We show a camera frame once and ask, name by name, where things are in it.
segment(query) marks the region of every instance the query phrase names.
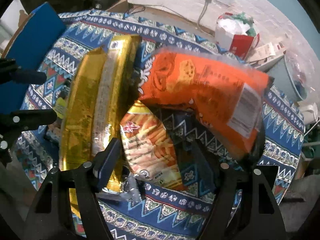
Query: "white wall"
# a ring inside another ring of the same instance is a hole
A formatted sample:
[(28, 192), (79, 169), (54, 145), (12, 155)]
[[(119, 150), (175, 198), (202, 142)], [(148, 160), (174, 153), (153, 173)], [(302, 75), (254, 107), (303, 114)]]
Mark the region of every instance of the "white wall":
[[(204, 6), (204, 0), (128, 1), (134, 4), (166, 6), (193, 22), (197, 22), (199, 14)], [(277, 9), (267, 0), (233, 0), (231, 6), (227, 6), (216, 0), (212, 0), (208, 6), (206, 14), (201, 20), (201, 25), (214, 30), (216, 19), (219, 15), (223, 14), (224, 12), (242, 11), (254, 18), (255, 23), (260, 30), (261, 45), (284, 33), (289, 34), (292, 36), (293, 46), (298, 48), (301, 55), (312, 61), (315, 68), (315, 76), (320, 76), (320, 62), (307, 40), (294, 26), (294, 24), (279, 9)], [(312, 87), (316, 89), (316, 92), (311, 93), (308, 96), (308, 99), (317, 102), (319, 107), (320, 83), (315, 79), (312, 81)]]
[(18, 29), (20, 10), (23, 10), (24, 13), (26, 13), (20, 0), (13, 0), (0, 19), (0, 25), (11, 36), (14, 35)]

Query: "cardboard box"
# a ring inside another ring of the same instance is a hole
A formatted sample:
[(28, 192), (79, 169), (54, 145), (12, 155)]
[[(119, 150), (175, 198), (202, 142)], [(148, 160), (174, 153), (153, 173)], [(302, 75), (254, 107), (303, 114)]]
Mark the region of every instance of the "cardboard box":
[(257, 34), (255, 37), (252, 37), (247, 35), (231, 34), (227, 32), (224, 28), (218, 26), (218, 21), (220, 19), (224, 19), (225, 15), (232, 16), (233, 14), (225, 13), (224, 15), (219, 16), (215, 30), (216, 43), (219, 44), (220, 47), (232, 52), (244, 60), (250, 48), (257, 47), (260, 40), (260, 35)]

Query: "patterned cloth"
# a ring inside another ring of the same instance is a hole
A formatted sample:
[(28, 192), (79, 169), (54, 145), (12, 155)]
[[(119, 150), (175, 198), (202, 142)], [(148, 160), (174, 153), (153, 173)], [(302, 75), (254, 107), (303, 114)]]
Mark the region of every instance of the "patterned cloth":
[[(128, 14), (91, 10), (63, 13), (60, 18), (69, 27), (39, 67), (39, 71), (47, 74), (47, 81), (41, 86), (29, 86), (22, 109), (52, 108), (63, 82), (75, 74), (82, 57), (93, 48), (108, 46), (113, 35), (139, 34), (142, 37), (134, 66), (135, 73), (141, 77), (148, 76), (152, 62), (150, 55), (162, 46), (177, 46), (194, 52), (220, 53), (236, 58), (216, 44), (185, 30)], [(299, 110), (277, 88), (272, 87), (264, 99), (266, 144), (259, 164), (279, 166), (273, 188), (279, 203), (297, 168), (305, 127)], [(203, 126), (167, 110), (157, 110), (156, 114), (172, 134), (187, 140), (200, 139), (210, 152), (220, 156), (221, 161), (239, 168), (221, 143)], [(58, 163), (58, 147), (43, 139), (44, 128), (23, 132), (17, 142), (23, 152), (18, 158), (36, 189), (47, 171)], [(212, 206), (214, 194), (205, 188), (192, 159), (184, 159), (179, 165), (183, 183), (188, 187), (185, 192), (146, 183), (146, 198), (140, 203), (100, 202), (115, 239), (182, 240), (197, 237)], [(241, 191), (235, 196), (231, 217), (240, 201)], [(74, 216), (74, 222), (77, 232), (84, 235), (81, 220)]]

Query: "french fries snack bag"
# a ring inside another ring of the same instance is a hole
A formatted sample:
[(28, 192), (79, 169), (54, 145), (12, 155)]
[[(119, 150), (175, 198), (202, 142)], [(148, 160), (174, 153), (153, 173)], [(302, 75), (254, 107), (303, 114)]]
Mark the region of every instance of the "french fries snack bag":
[(125, 158), (133, 173), (161, 187), (184, 189), (173, 142), (144, 104), (135, 101), (120, 127)]
[(142, 103), (191, 109), (234, 158), (250, 152), (261, 122), (267, 74), (221, 55), (169, 48), (159, 50), (152, 60), (150, 74), (142, 77), (139, 87)]

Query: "fries image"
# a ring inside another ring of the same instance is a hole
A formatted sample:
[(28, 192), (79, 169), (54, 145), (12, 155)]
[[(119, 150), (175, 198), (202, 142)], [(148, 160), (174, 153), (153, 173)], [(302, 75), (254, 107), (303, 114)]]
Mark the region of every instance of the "fries image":
[(125, 157), (132, 172), (158, 186), (182, 190), (175, 150), (163, 123), (137, 100), (120, 126)]

